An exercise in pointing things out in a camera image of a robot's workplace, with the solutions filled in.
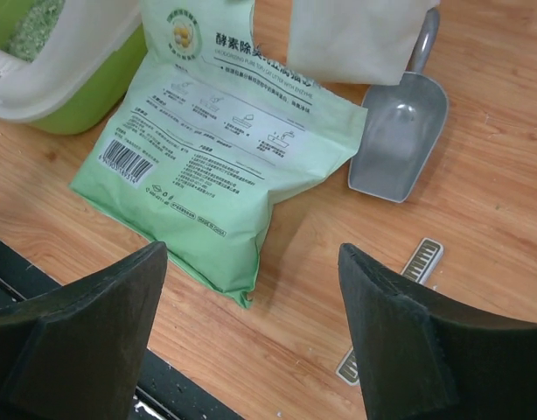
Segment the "piano pattern bag clip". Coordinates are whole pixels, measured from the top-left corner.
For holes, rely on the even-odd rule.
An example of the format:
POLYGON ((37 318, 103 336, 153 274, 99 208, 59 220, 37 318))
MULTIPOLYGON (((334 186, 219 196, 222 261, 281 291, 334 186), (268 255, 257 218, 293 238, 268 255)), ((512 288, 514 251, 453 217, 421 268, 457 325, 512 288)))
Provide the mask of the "piano pattern bag clip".
MULTIPOLYGON (((401 275, 418 284, 425 284, 444 253, 444 246, 428 237, 422 238, 408 259, 401 275)), ((347 385, 359 385, 359 373, 353 347, 351 347, 335 369, 336 375, 347 385)))

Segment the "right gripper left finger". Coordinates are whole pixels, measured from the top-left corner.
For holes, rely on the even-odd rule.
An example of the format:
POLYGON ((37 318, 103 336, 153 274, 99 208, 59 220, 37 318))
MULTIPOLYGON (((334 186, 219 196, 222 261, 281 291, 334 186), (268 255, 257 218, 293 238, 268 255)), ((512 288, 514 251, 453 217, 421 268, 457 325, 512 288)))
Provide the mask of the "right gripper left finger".
POLYGON ((167 270, 154 241, 0 309, 0 419, 126 419, 167 270))

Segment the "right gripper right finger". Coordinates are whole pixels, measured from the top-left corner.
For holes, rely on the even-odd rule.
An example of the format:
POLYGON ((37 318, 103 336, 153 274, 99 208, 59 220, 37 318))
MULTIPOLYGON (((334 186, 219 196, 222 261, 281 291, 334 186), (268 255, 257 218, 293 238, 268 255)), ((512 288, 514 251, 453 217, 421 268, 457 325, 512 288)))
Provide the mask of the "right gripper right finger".
POLYGON ((461 303, 350 243, 338 277, 370 419, 537 419, 537 322, 461 303))

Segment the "grey metal scoop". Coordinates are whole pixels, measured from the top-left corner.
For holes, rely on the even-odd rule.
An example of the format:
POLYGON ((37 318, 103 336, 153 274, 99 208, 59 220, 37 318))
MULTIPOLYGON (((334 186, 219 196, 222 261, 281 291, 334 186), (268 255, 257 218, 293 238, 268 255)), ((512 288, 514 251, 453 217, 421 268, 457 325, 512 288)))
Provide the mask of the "grey metal scoop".
POLYGON ((365 129, 348 172, 350 189, 395 203, 413 191, 449 113, 442 85, 423 73, 439 26, 434 7, 426 13, 400 83, 367 89, 365 129))

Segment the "green cat litter bag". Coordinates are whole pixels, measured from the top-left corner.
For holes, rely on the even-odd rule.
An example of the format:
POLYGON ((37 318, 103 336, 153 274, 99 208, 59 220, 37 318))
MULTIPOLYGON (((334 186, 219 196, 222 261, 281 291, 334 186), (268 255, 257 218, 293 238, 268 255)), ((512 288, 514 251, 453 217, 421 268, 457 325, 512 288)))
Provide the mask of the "green cat litter bag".
POLYGON ((147 52, 71 189, 249 307, 272 211, 359 149, 366 110, 264 57, 251 1, 142 1, 147 52))

